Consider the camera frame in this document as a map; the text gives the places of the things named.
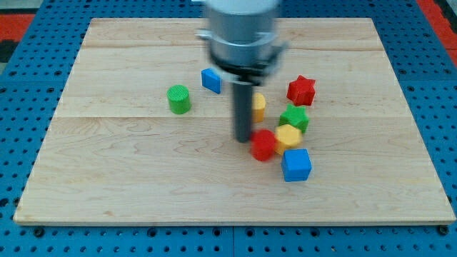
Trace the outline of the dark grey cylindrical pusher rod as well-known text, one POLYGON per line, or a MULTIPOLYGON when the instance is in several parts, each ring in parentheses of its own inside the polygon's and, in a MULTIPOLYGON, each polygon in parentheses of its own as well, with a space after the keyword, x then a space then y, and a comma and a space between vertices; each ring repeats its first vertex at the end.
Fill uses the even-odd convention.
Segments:
POLYGON ((240 143, 246 143, 251 137, 253 87, 233 84, 233 120, 234 137, 240 143))

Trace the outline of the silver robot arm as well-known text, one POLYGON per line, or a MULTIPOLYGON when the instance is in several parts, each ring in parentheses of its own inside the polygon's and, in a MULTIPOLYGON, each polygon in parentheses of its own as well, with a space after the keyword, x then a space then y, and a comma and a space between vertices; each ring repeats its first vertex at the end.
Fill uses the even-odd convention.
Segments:
POLYGON ((288 47, 278 44, 277 0, 206 0, 207 27, 196 35, 206 42, 216 73, 232 88, 233 137, 251 137, 253 88, 278 70, 288 47))

